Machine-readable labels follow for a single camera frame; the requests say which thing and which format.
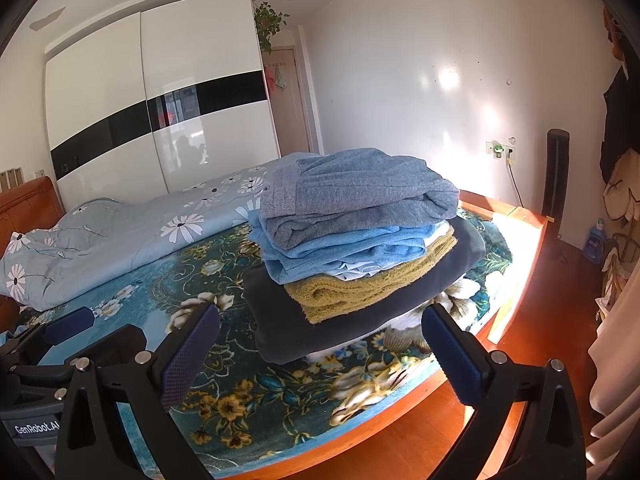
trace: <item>gray sweater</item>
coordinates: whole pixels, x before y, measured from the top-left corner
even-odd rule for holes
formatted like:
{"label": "gray sweater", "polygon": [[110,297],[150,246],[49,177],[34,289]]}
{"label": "gray sweater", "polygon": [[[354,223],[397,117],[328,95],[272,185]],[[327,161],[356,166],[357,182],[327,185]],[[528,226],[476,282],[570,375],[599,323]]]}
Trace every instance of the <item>gray sweater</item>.
{"label": "gray sweater", "polygon": [[260,199],[277,245],[384,226],[420,227],[453,218],[457,188],[412,156],[361,148],[277,169]]}

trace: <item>hanging green plant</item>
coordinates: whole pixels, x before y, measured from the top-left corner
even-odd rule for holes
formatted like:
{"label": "hanging green plant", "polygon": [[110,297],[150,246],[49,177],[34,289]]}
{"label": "hanging green plant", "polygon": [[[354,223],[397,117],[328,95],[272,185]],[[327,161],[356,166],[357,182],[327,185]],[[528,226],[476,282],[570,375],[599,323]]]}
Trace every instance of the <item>hanging green plant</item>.
{"label": "hanging green plant", "polygon": [[255,30],[258,33],[258,41],[260,50],[271,53],[271,37],[280,31],[280,24],[287,25],[284,18],[288,18],[288,14],[277,13],[267,3],[263,2],[255,9]]}

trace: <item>stack of folded clothes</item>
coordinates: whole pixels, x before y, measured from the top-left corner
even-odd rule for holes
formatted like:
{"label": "stack of folded clothes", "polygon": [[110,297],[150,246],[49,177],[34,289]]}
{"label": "stack of folded clothes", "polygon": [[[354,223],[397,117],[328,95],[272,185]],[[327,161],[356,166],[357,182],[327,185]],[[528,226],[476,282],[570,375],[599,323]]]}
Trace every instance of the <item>stack of folded clothes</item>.
{"label": "stack of folded clothes", "polygon": [[244,273],[262,357],[284,364],[375,330],[484,256],[459,192],[423,160],[370,148],[276,170],[251,212]]}

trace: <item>sliding door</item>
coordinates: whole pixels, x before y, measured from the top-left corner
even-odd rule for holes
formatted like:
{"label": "sliding door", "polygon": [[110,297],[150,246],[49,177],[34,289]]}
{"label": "sliding door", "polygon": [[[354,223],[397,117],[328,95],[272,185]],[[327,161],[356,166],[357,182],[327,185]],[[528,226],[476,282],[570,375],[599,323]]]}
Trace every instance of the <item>sliding door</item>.
{"label": "sliding door", "polygon": [[146,104],[140,14],[52,58],[45,93],[51,158],[67,210],[101,196],[141,203],[167,193]]}
{"label": "sliding door", "polygon": [[142,60],[169,192],[278,158],[251,0],[142,13]]}

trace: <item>curtain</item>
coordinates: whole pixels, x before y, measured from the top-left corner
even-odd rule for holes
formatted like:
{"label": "curtain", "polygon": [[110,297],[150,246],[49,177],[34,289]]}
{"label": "curtain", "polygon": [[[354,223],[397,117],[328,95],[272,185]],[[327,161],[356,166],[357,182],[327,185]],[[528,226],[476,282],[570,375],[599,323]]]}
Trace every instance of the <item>curtain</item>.
{"label": "curtain", "polygon": [[640,264],[598,328],[589,348],[598,369],[591,390],[591,406],[605,415],[591,434],[597,437],[587,448],[588,480],[606,470],[640,419]]}

